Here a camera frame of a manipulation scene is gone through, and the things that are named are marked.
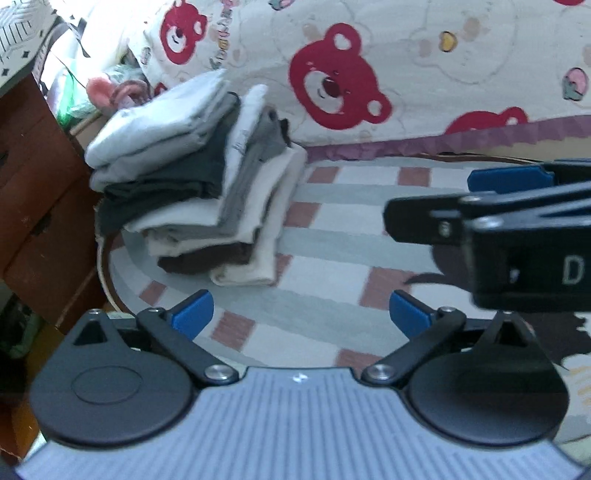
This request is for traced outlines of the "light grey printed t-shirt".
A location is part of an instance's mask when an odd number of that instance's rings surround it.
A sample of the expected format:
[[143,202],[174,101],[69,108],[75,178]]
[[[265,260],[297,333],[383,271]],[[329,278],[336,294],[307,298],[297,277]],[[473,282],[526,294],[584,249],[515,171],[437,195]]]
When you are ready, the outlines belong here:
[[157,142],[187,134],[214,112],[228,93],[223,69],[192,77],[151,101],[115,113],[85,150],[93,169]]

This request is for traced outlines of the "stack of folded clothes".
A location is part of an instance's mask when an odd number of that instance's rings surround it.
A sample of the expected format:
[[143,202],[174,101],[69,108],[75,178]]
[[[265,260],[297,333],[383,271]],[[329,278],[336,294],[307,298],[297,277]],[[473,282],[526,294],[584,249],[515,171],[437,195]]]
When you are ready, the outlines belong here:
[[228,93],[187,134],[91,168],[99,236],[139,234],[166,273],[218,286],[276,281],[276,244],[307,154],[266,83]]

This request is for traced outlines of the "checked happy dog rug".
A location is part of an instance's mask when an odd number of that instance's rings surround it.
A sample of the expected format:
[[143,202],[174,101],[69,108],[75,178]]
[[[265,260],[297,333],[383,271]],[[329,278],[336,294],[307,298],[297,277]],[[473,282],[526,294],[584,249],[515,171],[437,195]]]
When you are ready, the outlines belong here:
[[473,305],[457,251],[398,243],[382,230],[389,200],[463,191],[475,169],[473,162],[417,158],[314,163],[280,228],[273,284],[219,286],[205,275],[167,273],[145,238],[129,232],[103,244],[103,283],[116,307],[130,313],[169,308],[207,289],[214,314],[197,344],[240,367],[363,369],[405,342],[389,315],[394,290],[472,318],[493,317]]

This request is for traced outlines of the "brown wooden drawer cabinet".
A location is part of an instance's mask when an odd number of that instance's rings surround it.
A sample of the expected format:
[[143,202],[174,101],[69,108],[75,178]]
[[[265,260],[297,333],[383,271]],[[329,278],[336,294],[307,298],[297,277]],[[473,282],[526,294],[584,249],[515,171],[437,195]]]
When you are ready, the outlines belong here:
[[1,279],[62,333],[106,299],[89,169],[32,76],[1,97]]

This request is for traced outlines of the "red bear print bedsheet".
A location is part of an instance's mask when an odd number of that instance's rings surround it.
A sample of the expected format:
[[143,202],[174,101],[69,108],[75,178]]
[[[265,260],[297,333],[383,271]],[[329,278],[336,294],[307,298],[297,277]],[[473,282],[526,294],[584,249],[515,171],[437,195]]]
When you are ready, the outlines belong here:
[[586,1],[164,1],[129,39],[163,91],[266,85],[294,141],[337,158],[587,137]]

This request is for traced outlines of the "pink plush toy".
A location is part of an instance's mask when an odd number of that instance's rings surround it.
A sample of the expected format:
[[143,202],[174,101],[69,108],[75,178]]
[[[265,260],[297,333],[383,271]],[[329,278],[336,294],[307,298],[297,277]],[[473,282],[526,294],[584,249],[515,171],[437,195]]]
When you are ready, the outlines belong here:
[[147,84],[135,79],[115,84],[104,77],[91,78],[86,85],[86,93],[90,103],[105,116],[143,105],[150,100]]

